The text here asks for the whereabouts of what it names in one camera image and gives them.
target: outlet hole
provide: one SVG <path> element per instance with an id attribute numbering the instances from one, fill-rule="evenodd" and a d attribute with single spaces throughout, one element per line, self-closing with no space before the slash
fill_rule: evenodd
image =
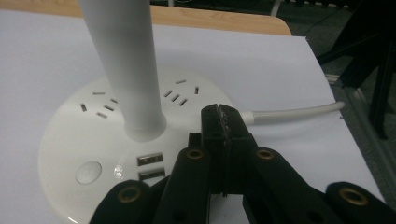
<path id="1" fill-rule="evenodd" d="M 183 106 L 184 104 L 186 104 L 186 102 L 187 102 L 187 99 L 184 99 L 182 102 L 180 102 L 180 106 Z"/>
<path id="2" fill-rule="evenodd" d="M 187 81 L 186 79 L 183 79 L 183 80 L 177 81 L 176 84 L 180 84 L 180 83 L 183 83 L 183 82 L 186 82 L 186 81 Z"/>
<path id="3" fill-rule="evenodd" d="M 81 106 L 82 112 L 87 111 L 87 106 L 85 106 L 84 104 L 81 104 L 80 106 Z"/>
<path id="4" fill-rule="evenodd" d="M 174 102 L 175 100 L 177 100 L 177 98 L 178 98 L 179 96 L 180 96 L 179 94 L 176 95 L 176 96 L 172 99 L 172 101 Z"/>
<path id="5" fill-rule="evenodd" d="M 108 109 L 108 110 L 110 110 L 110 111 L 114 111 L 114 108 L 113 108 L 113 107 L 110 107 L 110 106 L 108 106 L 108 105 L 105 105 L 104 108 L 106 108 L 106 109 Z"/>
<path id="6" fill-rule="evenodd" d="M 106 114 L 102 114 L 101 112 L 97 112 L 96 115 L 98 115 L 99 117 L 102 117 L 104 119 L 107 119 L 107 115 Z"/>
<path id="7" fill-rule="evenodd" d="M 168 97 L 168 95 L 170 95 L 172 93 L 172 91 L 168 91 L 165 95 L 164 95 L 164 97 Z"/>

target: black stand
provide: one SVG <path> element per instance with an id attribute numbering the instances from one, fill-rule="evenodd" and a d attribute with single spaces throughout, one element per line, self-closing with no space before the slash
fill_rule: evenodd
<path id="1" fill-rule="evenodd" d="M 358 88 L 378 67 L 375 91 L 369 120 L 380 138 L 386 139 L 384 116 L 396 64 L 396 3 L 392 0 L 363 0 L 333 50 L 318 56 L 319 64 L 328 63 L 343 55 L 353 56 L 341 74 L 345 87 Z"/>

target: white cable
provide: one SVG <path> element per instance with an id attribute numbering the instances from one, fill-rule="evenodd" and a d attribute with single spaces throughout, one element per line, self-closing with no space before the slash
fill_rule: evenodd
<path id="1" fill-rule="evenodd" d="M 324 114 L 344 108 L 344 102 L 336 102 L 329 105 L 321 105 L 303 109 L 278 110 L 278 111 L 245 111 L 241 117 L 246 125 L 268 122 L 283 121 L 291 119 L 304 119 L 319 114 Z"/>

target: desk lamp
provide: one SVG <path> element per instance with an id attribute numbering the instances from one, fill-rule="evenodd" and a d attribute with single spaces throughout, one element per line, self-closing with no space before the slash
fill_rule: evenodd
<path id="1" fill-rule="evenodd" d="M 171 174 L 189 133 L 200 132 L 201 109 L 231 104 L 202 76 L 157 70 L 148 0 L 79 5 L 106 76 L 67 99 L 42 139 L 41 185 L 64 223 L 89 223 L 124 180 L 154 184 Z M 247 113 L 250 121 L 265 116 Z"/>

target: usb port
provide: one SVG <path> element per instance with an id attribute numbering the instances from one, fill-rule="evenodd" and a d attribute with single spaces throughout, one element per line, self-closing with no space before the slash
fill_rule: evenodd
<path id="1" fill-rule="evenodd" d="M 143 181 L 143 180 L 152 179 L 152 178 L 160 177 L 160 176 L 165 177 L 165 169 L 164 168 L 140 172 L 139 180 Z"/>
<path id="2" fill-rule="evenodd" d="M 137 158 L 137 166 L 152 164 L 152 163 L 160 162 L 160 161 L 163 161 L 163 154 L 161 152 L 147 155 L 147 156 L 138 157 Z"/>

